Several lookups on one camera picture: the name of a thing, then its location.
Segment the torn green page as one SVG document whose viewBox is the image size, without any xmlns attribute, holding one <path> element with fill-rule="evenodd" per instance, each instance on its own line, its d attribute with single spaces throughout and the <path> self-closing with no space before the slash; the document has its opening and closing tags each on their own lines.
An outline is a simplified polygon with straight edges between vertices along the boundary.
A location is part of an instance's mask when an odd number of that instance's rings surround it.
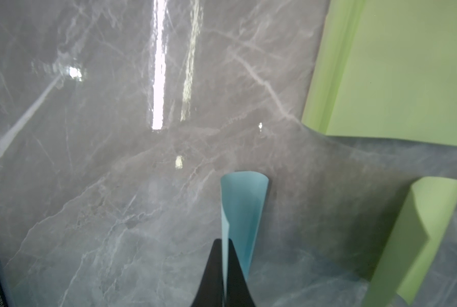
<svg viewBox="0 0 457 307">
<path fill-rule="evenodd" d="M 423 177 L 410 186 L 363 306 L 388 306 L 396 296 L 415 300 L 456 207 L 456 179 Z"/>
</svg>

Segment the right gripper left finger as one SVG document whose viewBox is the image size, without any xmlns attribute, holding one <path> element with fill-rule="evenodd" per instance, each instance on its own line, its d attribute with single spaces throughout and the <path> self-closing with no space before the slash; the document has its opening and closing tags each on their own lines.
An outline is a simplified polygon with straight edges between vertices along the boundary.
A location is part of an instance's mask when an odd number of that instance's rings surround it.
<svg viewBox="0 0 457 307">
<path fill-rule="evenodd" d="M 224 302 L 222 240 L 215 239 L 191 307 L 222 307 Z"/>
</svg>

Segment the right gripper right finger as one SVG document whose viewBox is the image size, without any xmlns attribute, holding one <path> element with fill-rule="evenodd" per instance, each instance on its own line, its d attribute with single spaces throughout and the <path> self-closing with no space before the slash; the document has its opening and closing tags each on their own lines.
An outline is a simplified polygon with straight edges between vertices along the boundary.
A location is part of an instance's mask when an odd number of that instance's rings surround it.
<svg viewBox="0 0 457 307">
<path fill-rule="evenodd" d="M 225 303 L 227 307 L 255 307 L 231 239 L 228 241 L 228 273 L 226 285 Z"/>
</svg>

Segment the large green memo pad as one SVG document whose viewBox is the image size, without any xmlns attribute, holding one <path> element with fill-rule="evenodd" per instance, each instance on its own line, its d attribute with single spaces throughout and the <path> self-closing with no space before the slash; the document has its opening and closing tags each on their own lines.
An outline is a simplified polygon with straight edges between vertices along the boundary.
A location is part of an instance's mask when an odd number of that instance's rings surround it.
<svg viewBox="0 0 457 307">
<path fill-rule="evenodd" d="M 331 1 L 302 122 L 457 147 L 457 1 Z"/>
</svg>

